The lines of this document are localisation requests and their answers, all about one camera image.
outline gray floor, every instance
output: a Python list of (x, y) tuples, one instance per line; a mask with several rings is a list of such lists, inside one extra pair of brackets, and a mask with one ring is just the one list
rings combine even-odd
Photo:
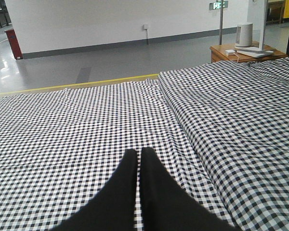
[[(209, 47), (218, 44), (212, 36), (16, 61), (4, 33), (12, 27), (0, 29), (0, 93), (189, 68), (209, 63)], [(265, 43), (285, 52), (288, 36), (289, 23), (270, 25)], [(223, 43), (234, 41), (235, 34), (223, 36)]]

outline nightstand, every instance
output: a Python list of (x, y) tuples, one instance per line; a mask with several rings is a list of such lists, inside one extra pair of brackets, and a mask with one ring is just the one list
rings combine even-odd
[[(259, 43), (253, 41), (253, 46), (258, 47)], [(235, 50), (235, 44), (231, 43), (231, 44), (222, 44), (222, 45), (215, 45), (215, 46), (211, 46), (210, 50), (211, 50), (211, 63), (217, 62), (217, 61), (221, 61), (221, 60), (225, 60), (225, 61), (238, 61), (239, 63), (246, 63), (246, 62), (250, 62), (250, 61), (258, 61), (258, 62), (262, 62), (262, 61), (267, 61), (267, 60), (274, 60), (274, 59), (280, 59), (280, 58), (285, 58), (287, 57), (287, 55), (281, 51), (276, 50), (273, 47), (270, 47), (268, 45), (264, 46), (265, 50), (270, 50), (270, 51), (274, 51), (273, 54), (271, 54), (270, 56), (266, 56), (266, 57), (262, 57), (262, 58), (253, 58), (247, 55), (243, 55), (243, 54), (239, 54), (236, 53), (236, 55), (231, 55), (231, 56), (227, 56), (225, 54), (225, 50)]]

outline exit sign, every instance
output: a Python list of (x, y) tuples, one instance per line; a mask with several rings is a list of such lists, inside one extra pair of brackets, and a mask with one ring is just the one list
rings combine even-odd
[[(220, 1), (210, 3), (210, 11), (218, 10), (222, 7), (222, 3)], [(223, 7), (228, 8), (228, 1), (223, 1)]]

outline checkered bedsheet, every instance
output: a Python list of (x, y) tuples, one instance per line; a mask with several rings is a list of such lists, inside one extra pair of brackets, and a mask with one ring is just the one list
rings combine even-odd
[(289, 57), (205, 64), (159, 80), (235, 223), (289, 230)]
[[(93, 198), (124, 151), (153, 147), (196, 201), (232, 223), (157, 80), (0, 100), (0, 230), (47, 230)], [(142, 230), (139, 190), (135, 227)]]

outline gray baseboard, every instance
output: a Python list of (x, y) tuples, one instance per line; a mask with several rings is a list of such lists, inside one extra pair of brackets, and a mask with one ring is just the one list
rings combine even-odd
[[(236, 32), (236, 27), (223, 29), (223, 34), (233, 34), (235, 32)], [(179, 41), (179, 40), (185, 40), (185, 39), (197, 39), (197, 38), (216, 36), (216, 35), (219, 35), (219, 30), (210, 30), (210, 31), (196, 32), (196, 33), (183, 34), (183, 35), (151, 38), (149, 39), (149, 42), (150, 43), (170, 42), (170, 41)], [(73, 53), (98, 51), (98, 50), (113, 49), (113, 48), (120, 48), (120, 47), (127, 47), (127, 46), (137, 46), (137, 45), (144, 45), (146, 44), (146, 42), (147, 42), (146, 39), (142, 39), (142, 40), (135, 40), (135, 41), (86, 46), (86, 47), (75, 47), (75, 48), (52, 50), (52, 51), (23, 53), (23, 58), (33, 59), (33, 58), (62, 55), (62, 54), (73, 54)]]

